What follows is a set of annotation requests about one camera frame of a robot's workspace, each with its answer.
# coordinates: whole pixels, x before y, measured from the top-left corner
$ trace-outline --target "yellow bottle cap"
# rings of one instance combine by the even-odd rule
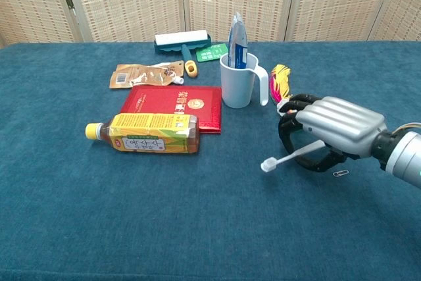
[[[99,135],[99,129],[101,128],[102,123],[89,123],[85,128],[86,138],[90,140],[100,140],[101,136]]]

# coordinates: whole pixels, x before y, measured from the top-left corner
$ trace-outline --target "red book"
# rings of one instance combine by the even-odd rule
[[[221,133],[220,87],[134,86],[120,113],[195,115],[201,133]]]

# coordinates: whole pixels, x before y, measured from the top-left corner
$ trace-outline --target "robotic hand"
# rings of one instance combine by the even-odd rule
[[[283,104],[278,112],[279,137],[291,154],[294,146],[290,135],[298,130],[313,134],[330,148],[320,161],[304,156],[295,160],[304,168],[323,172],[348,157],[359,159],[373,156],[380,168],[421,188],[421,135],[406,131],[420,127],[406,124],[388,132],[380,113],[365,109],[336,97],[322,99],[300,94]]]

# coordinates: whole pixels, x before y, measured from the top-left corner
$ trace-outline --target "bottle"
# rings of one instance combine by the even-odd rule
[[[199,125],[194,115],[120,113],[108,123],[89,123],[86,138],[103,140],[119,151],[195,153]]]

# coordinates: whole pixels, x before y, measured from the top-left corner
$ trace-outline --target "cup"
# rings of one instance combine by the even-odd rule
[[[248,106],[253,92],[255,75],[260,80],[260,104],[266,105],[269,98],[268,73],[259,66],[259,60],[253,54],[247,54],[247,64],[244,69],[228,66],[228,54],[219,59],[221,68],[222,100],[231,108]]]

